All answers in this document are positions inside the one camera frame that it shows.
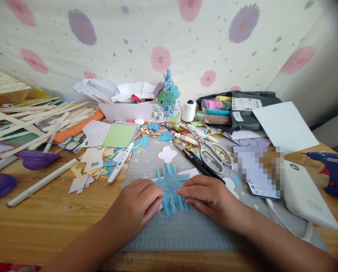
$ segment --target purple flower pattern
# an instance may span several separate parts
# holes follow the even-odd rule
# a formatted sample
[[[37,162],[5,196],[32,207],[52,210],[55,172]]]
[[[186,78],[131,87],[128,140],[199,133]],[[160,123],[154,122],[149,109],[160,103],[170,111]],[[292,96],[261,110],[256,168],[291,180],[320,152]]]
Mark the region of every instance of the purple flower pattern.
[[[245,5],[239,10],[229,27],[229,40],[241,43],[247,40],[259,20],[259,8],[256,4]]]
[[[81,11],[74,9],[68,13],[69,26],[77,39],[85,45],[95,45],[97,42],[94,26],[91,20]]]

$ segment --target hot glue gun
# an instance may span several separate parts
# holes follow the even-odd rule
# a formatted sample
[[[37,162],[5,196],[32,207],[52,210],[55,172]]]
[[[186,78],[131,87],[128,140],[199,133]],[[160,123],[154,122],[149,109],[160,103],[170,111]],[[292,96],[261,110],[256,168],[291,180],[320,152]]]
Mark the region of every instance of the hot glue gun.
[[[338,154],[326,152],[307,152],[304,154],[315,161],[321,161],[325,165],[320,173],[329,175],[329,184],[324,189],[328,194],[338,197]]]

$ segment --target child's hand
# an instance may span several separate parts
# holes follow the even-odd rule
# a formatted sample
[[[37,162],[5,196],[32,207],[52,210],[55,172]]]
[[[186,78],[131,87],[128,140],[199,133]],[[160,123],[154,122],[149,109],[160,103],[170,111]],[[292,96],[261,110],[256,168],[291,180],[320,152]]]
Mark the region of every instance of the child's hand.
[[[113,237],[115,251],[134,240],[159,210],[163,191],[149,179],[126,186],[101,219],[106,235]]]
[[[250,225],[250,209],[216,178],[197,175],[185,182],[177,193],[218,225],[239,233]]]

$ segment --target cutting mat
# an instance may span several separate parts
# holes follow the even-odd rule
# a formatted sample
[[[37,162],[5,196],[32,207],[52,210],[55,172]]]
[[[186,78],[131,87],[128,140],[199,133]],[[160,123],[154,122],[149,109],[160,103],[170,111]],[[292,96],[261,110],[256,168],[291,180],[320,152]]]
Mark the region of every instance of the cutting mat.
[[[232,151],[232,146],[237,146],[225,138],[220,138],[219,141],[229,151]],[[172,144],[151,139],[145,149],[133,153],[122,187],[129,185],[137,178],[156,178],[156,170],[166,166],[157,154],[165,145]],[[171,165],[175,165],[178,172],[194,167],[181,152],[178,152],[178,156],[173,159]],[[225,173],[220,176],[238,177],[238,174],[226,167]],[[249,191],[243,187],[243,183],[235,184],[235,191],[243,203],[257,208],[263,215],[279,224],[263,199],[250,195]],[[273,201],[273,203],[292,232],[303,236],[306,221],[289,212],[283,201]],[[311,244],[327,251],[326,245],[316,233],[312,235]],[[221,251],[241,250],[247,247],[248,243],[239,235],[222,229],[189,205],[189,211],[178,210],[170,218],[166,216],[164,209],[160,210],[143,232],[123,251]]]

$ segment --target cable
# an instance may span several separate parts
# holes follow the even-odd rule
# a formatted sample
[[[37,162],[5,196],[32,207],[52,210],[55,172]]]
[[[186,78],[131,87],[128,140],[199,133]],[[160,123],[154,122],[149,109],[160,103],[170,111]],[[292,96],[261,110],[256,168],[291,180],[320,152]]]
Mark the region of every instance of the cable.
[[[287,229],[289,232],[291,232],[293,235],[295,235],[296,237],[298,237],[296,234],[294,234],[285,224],[285,222],[282,220],[282,218],[280,217],[280,215],[278,214],[278,212],[276,211],[272,200],[270,200],[269,198],[266,198],[266,203],[267,205],[271,208],[272,212],[275,214],[275,216],[281,221],[282,226]],[[307,221],[307,225],[306,225],[306,232],[305,235],[303,237],[299,237],[300,239],[306,241],[306,242],[310,242],[311,240],[311,236],[312,236],[312,231],[313,231],[313,223],[306,220]]]

